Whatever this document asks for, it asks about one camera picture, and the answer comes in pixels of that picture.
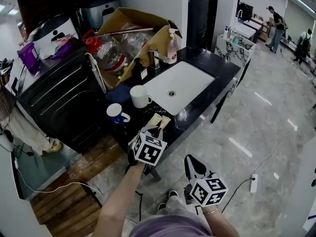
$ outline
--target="black shirt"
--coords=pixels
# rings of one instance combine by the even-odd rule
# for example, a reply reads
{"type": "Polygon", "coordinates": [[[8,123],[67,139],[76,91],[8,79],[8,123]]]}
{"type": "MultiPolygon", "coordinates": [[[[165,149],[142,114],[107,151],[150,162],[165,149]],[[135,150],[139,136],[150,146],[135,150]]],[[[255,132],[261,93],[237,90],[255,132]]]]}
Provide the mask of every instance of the black shirt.
{"type": "Polygon", "coordinates": [[[278,20],[280,19],[281,22],[282,22],[282,25],[277,25],[276,28],[278,30],[284,30],[284,22],[283,22],[283,18],[276,12],[274,12],[273,14],[273,17],[274,17],[274,20],[275,20],[275,23],[278,23],[278,20]]]}

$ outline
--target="tile floor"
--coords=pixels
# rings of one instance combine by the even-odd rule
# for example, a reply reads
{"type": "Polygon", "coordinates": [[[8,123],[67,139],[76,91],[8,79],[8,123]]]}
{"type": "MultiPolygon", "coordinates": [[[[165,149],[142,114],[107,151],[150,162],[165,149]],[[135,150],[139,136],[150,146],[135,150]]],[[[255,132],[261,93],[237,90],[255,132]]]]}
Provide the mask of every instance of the tile floor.
{"type": "MultiPolygon", "coordinates": [[[[187,154],[208,161],[228,184],[230,191],[220,207],[242,181],[271,157],[256,171],[257,193],[249,192],[249,182],[243,184],[224,215],[241,236],[278,236],[278,217],[293,189],[302,146],[316,135],[312,109],[316,89],[308,80],[309,71],[303,73],[304,69],[291,61],[293,57],[284,49],[282,54],[273,54],[259,41],[243,82],[226,100],[215,123],[209,122],[209,114],[157,168],[162,176],[160,182],[150,176],[142,177],[137,189],[144,193],[142,219],[156,213],[157,205],[171,188],[183,196],[183,188],[188,184],[183,164],[187,154]]],[[[108,197],[123,177],[126,162],[126,157],[122,157],[90,184],[108,197]]],[[[138,206],[136,195],[123,236],[127,237],[138,222],[138,206]]]]}

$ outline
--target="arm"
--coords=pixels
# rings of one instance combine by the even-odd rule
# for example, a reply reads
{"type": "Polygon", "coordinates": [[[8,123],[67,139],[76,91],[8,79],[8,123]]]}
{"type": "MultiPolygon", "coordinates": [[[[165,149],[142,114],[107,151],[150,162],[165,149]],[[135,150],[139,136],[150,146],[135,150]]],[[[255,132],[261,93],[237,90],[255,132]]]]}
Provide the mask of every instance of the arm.
{"type": "Polygon", "coordinates": [[[135,196],[143,168],[143,163],[130,167],[103,205],[93,237],[121,237],[124,220],[135,196]]]}
{"type": "Polygon", "coordinates": [[[282,23],[282,20],[281,20],[281,19],[278,19],[278,22],[275,23],[275,26],[282,25],[282,24],[283,24],[283,23],[282,23]]]}
{"type": "MultiPolygon", "coordinates": [[[[203,213],[213,211],[215,207],[203,207],[203,213]]],[[[237,230],[229,223],[219,210],[213,213],[204,215],[206,221],[216,237],[239,237],[237,230]]]]}

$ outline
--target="red lid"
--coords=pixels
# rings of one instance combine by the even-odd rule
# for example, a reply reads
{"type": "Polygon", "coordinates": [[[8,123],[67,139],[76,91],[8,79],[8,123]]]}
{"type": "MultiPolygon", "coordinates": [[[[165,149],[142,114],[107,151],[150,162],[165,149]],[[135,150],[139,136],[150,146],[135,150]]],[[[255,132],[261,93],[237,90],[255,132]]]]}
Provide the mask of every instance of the red lid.
{"type": "Polygon", "coordinates": [[[89,37],[85,42],[85,45],[88,48],[89,53],[94,53],[100,46],[102,46],[102,42],[98,38],[89,37]]]}

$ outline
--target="rice cooker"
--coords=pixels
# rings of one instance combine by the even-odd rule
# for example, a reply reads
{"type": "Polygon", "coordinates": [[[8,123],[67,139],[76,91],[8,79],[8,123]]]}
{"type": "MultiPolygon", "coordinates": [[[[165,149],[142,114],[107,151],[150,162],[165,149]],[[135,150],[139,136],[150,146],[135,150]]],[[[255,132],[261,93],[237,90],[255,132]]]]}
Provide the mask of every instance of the rice cooker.
{"type": "Polygon", "coordinates": [[[47,20],[40,27],[32,31],[28,41],[32,41],[36,52],[40,53],[41,48],[68,34],[78,39],[78,34],[70,17],[63,14],[47,20]]]}
{"type": "Polygon", "coordinates": [[[80,13],[91,29],[98,31],[111,14],[121,6],[120,0],[91,0],[83,5],[80,13]]]}

